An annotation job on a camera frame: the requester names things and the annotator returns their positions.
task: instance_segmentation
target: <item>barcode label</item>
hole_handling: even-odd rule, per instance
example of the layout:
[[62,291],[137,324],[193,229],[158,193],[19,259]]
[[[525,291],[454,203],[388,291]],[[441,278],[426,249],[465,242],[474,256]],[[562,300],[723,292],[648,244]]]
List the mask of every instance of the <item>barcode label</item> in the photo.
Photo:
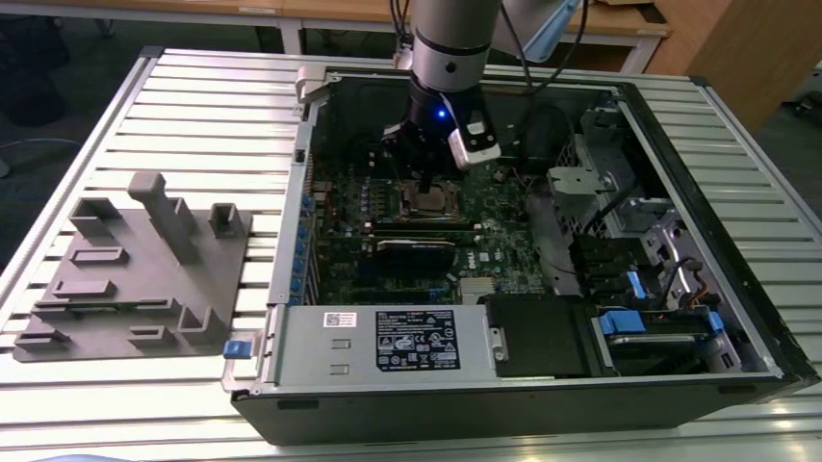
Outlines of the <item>barcode label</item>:
[[274,13],[277,13],[277,10],[273,9],[273,8],[241,7],[240,10],[241,10],[241,13],[260,13],[260,14],[274,14]]
[[324,327],[357,327],[357,313],[326,313],[324,316]]

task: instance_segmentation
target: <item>metal bracket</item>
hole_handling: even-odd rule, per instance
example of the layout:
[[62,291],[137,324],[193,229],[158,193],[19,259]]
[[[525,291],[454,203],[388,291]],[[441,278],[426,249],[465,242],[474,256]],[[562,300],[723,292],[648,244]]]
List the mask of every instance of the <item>metal bracket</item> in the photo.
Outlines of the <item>metal bracket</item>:
[[297,71],[294,89],[300,104],[309,104],[321,98],[320,90],[326,86],[326,66],[309,64]]
[[606,190],[598,174],[584,167],[554,167],[549,170],[549,180],[564,214],[585,215],[597,200],[597,194]]

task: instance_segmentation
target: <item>wooden table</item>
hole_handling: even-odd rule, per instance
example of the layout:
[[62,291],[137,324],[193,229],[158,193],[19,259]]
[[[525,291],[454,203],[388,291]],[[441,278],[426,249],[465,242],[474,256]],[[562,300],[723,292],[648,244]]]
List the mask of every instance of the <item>wooden table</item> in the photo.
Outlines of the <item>wooden table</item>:
[[[304,52],[298,36],[298,31],[302,29],[394,31],[388,0],[284,0],[281,15],[284,22],[292,23],[284,28],[286,52],[292,54]],[[574,42],[580,20],[581,12],[577,12],[562,42]],[[636,7],[610,7],[596,3],[590,8],[582,42],[630,47],[632,52],[621,71],[641,73],[655,56],[661,39],[669,35],[668,24],[648,22]]]
[[[306,29],[394,31],[389,0],[0,0],[0,13],[278,27],[293,55],[305,54]],[[578,27],[580,13],[564,42],[574,41]],[[632,48],[621,70],[640,73],[669,34],[671,27],[649,23],[634,7],[594,4],[582,41]]]

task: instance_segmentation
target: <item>black cable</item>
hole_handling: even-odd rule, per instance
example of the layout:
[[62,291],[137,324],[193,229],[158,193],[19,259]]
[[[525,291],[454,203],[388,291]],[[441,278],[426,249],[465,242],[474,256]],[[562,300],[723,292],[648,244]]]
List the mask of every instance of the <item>black cable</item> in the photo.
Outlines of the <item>black cable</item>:
[[582,36],[586,33],[588,25],[589,25],[589,0],[582,0],[582,19],[580,21],[580,31],[577,32],[577,38],[574,39],[574,43],[568,49],[568,53],[565,53],[564,61],[561,62],[561,65],[557,67],[557,69],[554,70],[554,73],[552,74],[549,79],[545,82],[542,82],[537,87],[526,90],[524,92],[525,95],[536,95],[542,90],[545,90],[545,88],[554,83],[554,81],[560,77],[564,70],[566,70],[568,64],[570,63],[570,57],[577,51],[577,46],[580,46],[580,42],[582,41]]
[[409,19],[409,5],[412,5],[412,0],[406,0],[406,6],[402,8],[402,18],[400,21],[400,23],[402,24],[402,35],[405,38],[408,38],[408,36],[410,35],[409,31],[406,30],[406,20]]
[[[568,136],[569,136],[570,145],[572,145],[574,152],[577,152],[577,138],[576,138],[577,129],[574,126],[574,121],[572,120],[570,115],[568,114],[566,110],[561,108],[560,106],[556,106],[550,103],[537,104],[536,102],[533,102],[530,109],[524,114],[524,120],[518,124],[520,129],[516,132],[517,140],[520,141],[521,146],[522,146],[521,147],[522,152],[526,153],[526,155],[529,153],[529,131],[532,130],[532,127],[538,121],[537,116],[540,116],[540,114],[542,113],[546,113],[546,114],[553,113],[553,114],[560,115],[564,118],[565,126],[568,128]],[[546,133],[550,136],[553,135],[554,132],[552,130],[544,130],[544,133]]]
[[692,261],[697,261],[697,260],[695,260],[693,257],[683,257],[680,260],[677,260],[677,263],[673,265],[673,269],[671,270],[671,275],[668,276],[668,281],[667,281],[667,285],[664,286],[664,291],[660,294],[660,302],[657,303],[657,306],[656,306],[657,309],[655,311],[644,311],[644,313],[668,313],[669,311],[676,311],[676,310],[667,310],[664,308],[667,307],[667,303],[669,302],[671,288],[673,287],[673,281],[676,281],[677,279],[677,273],[680,272],[683,265],[685,265],[687,263]]
[[389,6],[392,8],[392,23],[394,25],[394,34],[397,35],[397,39],[400,39],[400,12],[397,11],[397,4],[394,0],[389,0]]
[[524,66],[524,73],[526,74],[526,85],[529,89],[533,88],[534,84],[532,81],[532,70],[529,69],[529,62],[526,61],[526,51],[524,50],[524,43],[520,42],[520,37],[517,35],[517,30],[514,29],[514,24],[512,23],[512,17],[509,16],[509,11],[505,8],[505,3],[502,3],[502,19],[505,20],[505,25],[509,28],[509,32],[512,33],[512,38],[514,39],[514,43],[517,44],[517,52],[520,53],[520,63]]
[[608,205],[605,205],[605,207],[602,207],[602,209],[592,217],[585,227],[582,228],[582,234],[589,234],[592,227],[598,223],[601,219],[604,219],[608,216],[608,214],[612,213],[612,211],[617,208],[617,206],[622,204],[622,202],[629,198],[629,195],[632,195],[632,193],[634,192],[639,186],[640,186],[640,177],[636,177],[632,184],[625,189],[622,189],[620,192],[617,192],[617,194],[614,194],[612,201],[608,203]]

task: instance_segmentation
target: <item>white sticker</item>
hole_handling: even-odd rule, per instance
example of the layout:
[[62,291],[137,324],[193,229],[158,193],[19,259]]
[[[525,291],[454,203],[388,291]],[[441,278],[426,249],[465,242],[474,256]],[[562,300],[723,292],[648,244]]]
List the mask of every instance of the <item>white sticker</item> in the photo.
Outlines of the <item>white sticker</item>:
[[653,30],[653,29],[640,29],[640,30],[637,31],[637,33],[639,33],[641,36],[664,36],[664,35],[667,35],[669,32],[668,32],[668,31],[656,31],[656,30]]
[[241,13],[261,13],[261,14],[277,14],[277,10],[274,8],[249,8],[241,7]]
[[357,313],[326,313],[324,316],[324,327],[357,327]]

